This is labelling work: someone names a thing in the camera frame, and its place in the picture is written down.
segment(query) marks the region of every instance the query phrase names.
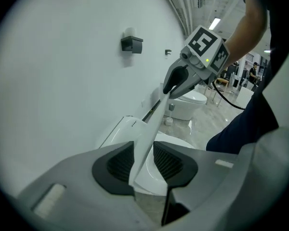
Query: ceiling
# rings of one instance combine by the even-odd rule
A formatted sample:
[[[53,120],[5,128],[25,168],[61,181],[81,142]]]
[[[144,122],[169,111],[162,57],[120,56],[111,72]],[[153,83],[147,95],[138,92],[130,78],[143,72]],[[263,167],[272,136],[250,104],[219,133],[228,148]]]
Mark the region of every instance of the ceiling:
[[[221,19],[215,27],[214,32],[224,39],[228,39],[234,32],[240,19],[245,14],[245,3],[243,0],[169,0],[180,20],[185,36],[198,26],[209,27],[215,17]],[[269,22],[267,30],[254,48],[254,51],[266,59],[270,59],[269,54],[263,52],[270,46]]]

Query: human arm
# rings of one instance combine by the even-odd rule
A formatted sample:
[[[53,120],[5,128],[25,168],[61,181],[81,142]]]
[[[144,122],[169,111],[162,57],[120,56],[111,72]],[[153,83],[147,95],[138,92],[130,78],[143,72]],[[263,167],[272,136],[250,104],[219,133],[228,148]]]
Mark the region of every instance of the human arm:
[[[226,41],[230,55],[225,63],[233,62],[250,52],[261,40],[267,26],[267,13],[260,0],[245,0],[246,12],[234,33]]]

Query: toilet seat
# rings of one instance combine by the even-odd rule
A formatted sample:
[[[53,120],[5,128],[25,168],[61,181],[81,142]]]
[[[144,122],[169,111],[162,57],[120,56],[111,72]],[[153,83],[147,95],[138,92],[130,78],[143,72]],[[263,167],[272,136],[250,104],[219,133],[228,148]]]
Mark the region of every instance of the toilet seat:
[[[199,92],[194,90],[184,94],[183,96],[179,97],[179,99],[183,101],[187,101],[190,103],[206,103],[207,97]]]

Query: toilet brush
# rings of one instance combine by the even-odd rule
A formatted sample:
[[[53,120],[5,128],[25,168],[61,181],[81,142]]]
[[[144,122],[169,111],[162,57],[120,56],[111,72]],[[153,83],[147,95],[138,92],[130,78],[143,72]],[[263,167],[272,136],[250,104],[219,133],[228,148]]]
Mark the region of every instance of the toilet brush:
[[[175,107],[174,104],[172,104],[172,103],[169,104],[170,115],[169,115],[169,117],[167,117],[167,118],[165,119],[165,125],[166,125],[166,126],[172,126],[173,119],[172,119],[171,115],[172,115],[172,111],[174,110],[174,107]]]

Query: toilet bowl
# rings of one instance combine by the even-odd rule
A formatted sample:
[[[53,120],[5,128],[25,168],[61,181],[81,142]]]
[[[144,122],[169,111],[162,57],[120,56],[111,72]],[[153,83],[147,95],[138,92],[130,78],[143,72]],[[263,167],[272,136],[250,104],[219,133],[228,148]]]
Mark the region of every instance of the toilet bowl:
[[[164,95],[162,89],[163,84],[161,83],[161,98]],[[169,99],[168,103],[172,103],[175,105],[175,108],[171,114],[173,118],[187,121],[193,117],[196,109],[203,107],[207,103],[207,97],[199,92],[196,92],[195,90],[191,90],[190,92],[184,94],[177,99]],[[170,111],[168,110],[168,108],[166,108],[165,110],[165,115],[170,115]]]
[[[135,148],[146,127],[147,124],[138,118],[130,116],[121,117],[104,130],[100,139],[95,144],[94,149],[100,148],[102,150],[105,146],[128,141],[134,141]],[[157,133],[154,141],[164,141],[194,149],[189,143],[166,135],[160,131]],[[144,165],[135,179],[133,188],[139,193],[159,196],[167,195],[167,183],[154,163],[153,145]]]

